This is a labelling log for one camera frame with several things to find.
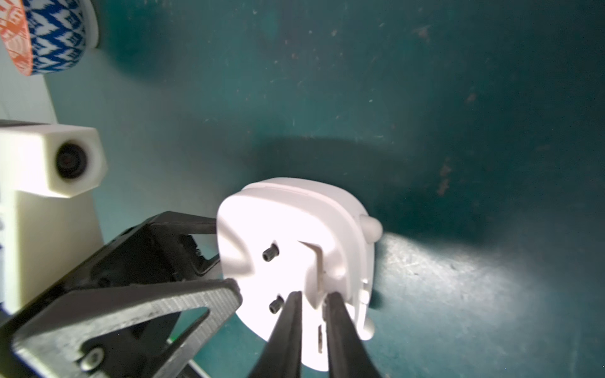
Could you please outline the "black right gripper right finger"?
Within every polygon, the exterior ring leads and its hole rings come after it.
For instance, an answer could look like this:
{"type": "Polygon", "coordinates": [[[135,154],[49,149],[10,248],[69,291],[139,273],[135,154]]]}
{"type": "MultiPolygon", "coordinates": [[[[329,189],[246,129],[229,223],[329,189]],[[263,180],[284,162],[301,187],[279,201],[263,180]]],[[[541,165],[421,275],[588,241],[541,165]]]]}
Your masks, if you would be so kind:
{"type": "Polygon", "coordinates": [[[333,292],[324,305],[330,377],[380,377],[368,356],[354,324],[349,317],[342,295],[333,292]]]}

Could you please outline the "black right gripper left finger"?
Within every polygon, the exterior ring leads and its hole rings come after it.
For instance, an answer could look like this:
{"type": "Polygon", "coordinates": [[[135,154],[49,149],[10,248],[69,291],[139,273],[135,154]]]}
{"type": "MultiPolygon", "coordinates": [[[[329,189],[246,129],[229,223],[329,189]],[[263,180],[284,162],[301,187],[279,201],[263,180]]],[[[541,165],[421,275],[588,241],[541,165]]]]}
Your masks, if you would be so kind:
{"type": "Polygon", "coordinates": [[[249,377],[299,378],[302,355],[302,292],[289,294],[274,330],[249,377]]]}

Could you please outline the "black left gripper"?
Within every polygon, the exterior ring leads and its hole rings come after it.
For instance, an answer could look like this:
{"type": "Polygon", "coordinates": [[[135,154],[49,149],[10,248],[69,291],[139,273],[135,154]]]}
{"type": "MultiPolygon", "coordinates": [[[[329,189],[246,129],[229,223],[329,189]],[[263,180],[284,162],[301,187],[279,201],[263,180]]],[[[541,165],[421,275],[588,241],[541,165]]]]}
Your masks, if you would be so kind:
{"type": "Polygon", "coordinates": [[[129,228],[1,327],[4,377],[197,377],[203,346],[242,305],[195,236],[217,220],[166,211],[129,228]]]}

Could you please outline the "white square alarm clock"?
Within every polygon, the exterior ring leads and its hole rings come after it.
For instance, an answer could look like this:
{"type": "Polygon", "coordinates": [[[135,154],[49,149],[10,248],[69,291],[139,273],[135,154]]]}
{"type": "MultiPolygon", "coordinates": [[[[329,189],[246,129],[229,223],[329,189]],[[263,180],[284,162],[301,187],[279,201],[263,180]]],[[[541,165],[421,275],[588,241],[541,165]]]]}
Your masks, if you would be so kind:
{"type": "Polygon", "coordinates": [[[249,184],[217,212],[217,245],[224,277],[243,297],[239,319],[267,340],[276,302],[302,294],[302,363],[329,368],[326,296],[343,296],[361,340],[373,337],[368,316],[375,247],[383,234],[351,193],[318,181],[280,177],[249,184]]]}

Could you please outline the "orange patterned bowl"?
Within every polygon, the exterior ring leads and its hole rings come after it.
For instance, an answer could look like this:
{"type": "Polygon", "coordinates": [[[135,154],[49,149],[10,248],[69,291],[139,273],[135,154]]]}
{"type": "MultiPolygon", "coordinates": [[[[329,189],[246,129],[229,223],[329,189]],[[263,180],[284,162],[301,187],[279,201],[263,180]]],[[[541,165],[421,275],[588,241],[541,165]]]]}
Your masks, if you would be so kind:
{"type": "Polygon", "coordinates": [[[24,76],[74,67],[99,44],[99,25],[89,0],[1,0],[1,40],[24,76]]]}

